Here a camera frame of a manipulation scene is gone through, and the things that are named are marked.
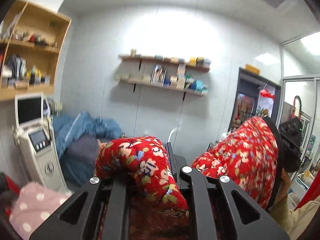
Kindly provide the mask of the blue quilt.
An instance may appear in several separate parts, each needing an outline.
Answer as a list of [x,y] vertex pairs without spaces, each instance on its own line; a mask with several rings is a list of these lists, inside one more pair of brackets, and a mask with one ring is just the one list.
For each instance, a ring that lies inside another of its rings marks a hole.
[[88,112],[81,112],[76,117],[67,115],[53,117],[53,129],[58,158],[72,142],[87,135],[97,139],[118,139],[122,130],[118,123],[110,118],[93,118]]

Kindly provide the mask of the wooden cabinet shelf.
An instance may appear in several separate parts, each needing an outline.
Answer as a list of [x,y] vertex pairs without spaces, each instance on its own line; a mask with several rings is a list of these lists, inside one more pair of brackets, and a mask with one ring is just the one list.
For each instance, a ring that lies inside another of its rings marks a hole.
[[54,92],[61,48],[71,18],[26,0],[16,0],[1,33],[1,101],[18,94]]

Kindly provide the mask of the white medical machine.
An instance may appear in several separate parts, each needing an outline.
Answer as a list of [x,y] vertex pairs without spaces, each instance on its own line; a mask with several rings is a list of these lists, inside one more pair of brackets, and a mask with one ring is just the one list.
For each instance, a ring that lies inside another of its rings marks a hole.
[[30,180],[53,191],[67,193],[52,119],[44,114],[44,103],[42,93],[15,96],[14,140]]

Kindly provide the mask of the wall shelf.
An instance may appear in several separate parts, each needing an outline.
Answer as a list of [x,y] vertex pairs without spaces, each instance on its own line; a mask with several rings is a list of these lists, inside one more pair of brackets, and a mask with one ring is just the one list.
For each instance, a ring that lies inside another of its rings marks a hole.
[[186,66],[179,65],[176,75],[170,75],[169,67],[161,64],[155,64],[151,72],[145,69],[141,76],[133,76],[132,73],[115,74],[114,79],[119,82],[128,83],[145,87],[159,87],[167,90],[175,90],[183,93],[207,95],[208,86],[200,79],[186,75]]
[[185,59],[178,57],[163,57],[160,55],[148,56],[140,54],[119,54],[118,59],[122,61],[137,61],[139,63],[154,63],[162,64],[164,66],[178,67],[179,65],[185,65],[186,68],[190,68],[197,72],[208,73],[210,71],[210,64],[204,62],[198,63],[196,60],[186,61]]

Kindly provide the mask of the pink polka dot bedsheet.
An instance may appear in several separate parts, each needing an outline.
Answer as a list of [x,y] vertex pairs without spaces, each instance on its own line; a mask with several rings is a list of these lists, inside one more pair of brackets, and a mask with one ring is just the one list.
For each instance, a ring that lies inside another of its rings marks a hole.
[[9,221],[22,239],[29,239],[71,195],[70,192],[59,193],[36,182],[30,182],[20,190]]

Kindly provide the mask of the red floral quilted jacket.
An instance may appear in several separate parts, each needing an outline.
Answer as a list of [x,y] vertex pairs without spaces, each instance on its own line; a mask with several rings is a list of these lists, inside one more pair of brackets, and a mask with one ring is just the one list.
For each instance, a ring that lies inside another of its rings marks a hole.
[[[284,163],[281,135],[268,117],[252,117],[195,158],[204,176],[228,176],[266,212],[274,203]],[[130,239],[188,239],[189,207],[172,175],[168,152],[157,137],[119,138],[99,144],[95,174],[125,173],[133,185]]]

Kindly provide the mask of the upper wall shelf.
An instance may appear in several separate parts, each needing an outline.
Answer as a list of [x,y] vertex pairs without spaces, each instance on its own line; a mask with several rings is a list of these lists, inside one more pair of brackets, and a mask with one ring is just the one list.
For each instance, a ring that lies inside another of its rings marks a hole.
[[139,63],[154,63],[162,64],[164,66],[178,67],[179,65],[185,65],[186,68],[190,68],[197,72],[208,73],[210,71],[210,64],[204,62],[198,63],[196,60],[186,61],[185,59],[178,57],[163,57],[160,55],[148,56],[140,54],[119,54],[118,59],[122,61],[137,61]]

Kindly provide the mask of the lower wall shelf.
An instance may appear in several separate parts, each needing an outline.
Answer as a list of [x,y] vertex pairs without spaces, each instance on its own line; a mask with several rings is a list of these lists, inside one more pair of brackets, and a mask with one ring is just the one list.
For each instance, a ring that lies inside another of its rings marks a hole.
[[159,87],[167,90],[175,90],[183,93],[207,95],[208,86],[200,79],[186,75],[186,66],[179,65],[176,75],[170,75],[169,67],[161,64],[155,64],[151,72],[145,69],[141,76],[133,76],[132,73],[115,74],[114,79],[119,82],[128,83],[145,87]]

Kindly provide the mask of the dark blue grey bed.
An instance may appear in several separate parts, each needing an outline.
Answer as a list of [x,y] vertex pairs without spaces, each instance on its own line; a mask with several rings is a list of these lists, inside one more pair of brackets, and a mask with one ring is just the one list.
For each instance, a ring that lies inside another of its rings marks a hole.
[[111,142],[111,139],[97,139],[84,135],[72,142],[62,158],[59,158],[63,175],[68,183],[80,187],[93,176],[99,152],[99,140]]

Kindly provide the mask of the dark display cabinet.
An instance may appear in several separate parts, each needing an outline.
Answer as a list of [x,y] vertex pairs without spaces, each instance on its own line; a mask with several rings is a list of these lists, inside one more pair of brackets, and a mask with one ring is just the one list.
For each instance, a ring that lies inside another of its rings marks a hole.
[[228,131],[239,128],[244,121],[253,116],[263,116],[263,114],[267,114],[275,122],[278,116],[280,95],[280,85],[240,68]]

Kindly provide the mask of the khaki trousers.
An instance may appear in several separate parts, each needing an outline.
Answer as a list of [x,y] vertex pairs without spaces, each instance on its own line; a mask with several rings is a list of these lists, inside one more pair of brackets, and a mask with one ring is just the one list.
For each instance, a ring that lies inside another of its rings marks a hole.
[[319,196],[296,210],[290,210],[287,196],[274,204],[270,216],[286,231],[290,239],[298,237],[307,228],[319,208]]

